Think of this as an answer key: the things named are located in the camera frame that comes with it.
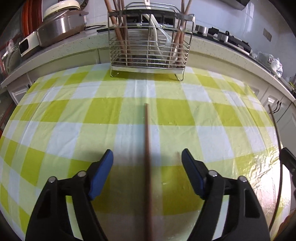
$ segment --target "checkered tablecloth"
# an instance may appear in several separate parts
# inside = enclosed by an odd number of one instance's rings
[[[110,241],[143,239],[144,103],[150,106],[155,240],[186,240],[203,204],[182,166],[184,148],[222,176],[246,176],[270,222],[279,185],[277,141],[247,85],[190,67],[183,82],[163,74],[111,78],[110,65],[98,64],[39,78],[0,139],[0,209],[23,240],[47,179],[86,170],[106,149],[114,152],[114,165],[92,203],[95,212]],[[289,213],[290,195],[285,169],[272,236]],[[215,238],[227,204],[225,197]],[[81,237],[70,199],[67,205]]]

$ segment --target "silver screw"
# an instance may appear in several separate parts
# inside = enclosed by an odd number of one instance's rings
[[[239,180],[241,180],[243,183],[248,181],[244,176],[239,176]]]
[[[216,177],[216,176],[218,176],[218,173],[216,171],[214,171],[214,170],[210,170],[209,175],[212,176],[212,177]]]
[[[77,174],[79,177],[84,177],[86,175],[86,171],[80,171]]]
[[[55,180],[56,180],[56,177],[50,177],[50,178],[48,179],[48,181],[49,181],[50,183],[53,183]]]

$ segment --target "white countertop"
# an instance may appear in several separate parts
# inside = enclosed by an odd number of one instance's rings
[[[96,30],[81,32],[51,45],[50,47],[39,51],[28,60],[25,60],[1,83],[1,87],[6,87],[23,74],[53,60],[84,51],[108,47],[108,32],[97,33]],[[295,101],[293,95],[286,89],[278,78],[271,75],[259,64],[230,48],[204,38],[193,36],[190,45],[190,52],[211,56],[247,70],[271,84],[292,102]]]

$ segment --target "metal wire basket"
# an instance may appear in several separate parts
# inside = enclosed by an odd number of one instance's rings
[[[182,81],[195,16],[182,14],[171,4],[151,3],[150,8],[133,2],[108,13],[110,76],[112,71],[174,73],[177,78],[181,74]]]

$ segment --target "plastic bag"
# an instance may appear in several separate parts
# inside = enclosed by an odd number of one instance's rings
[[[283,65],[280,63],[279,58],[274,58],[271,54],[262,52],[259,52],[255,58],[277,77],[280,78],[283,74]]]

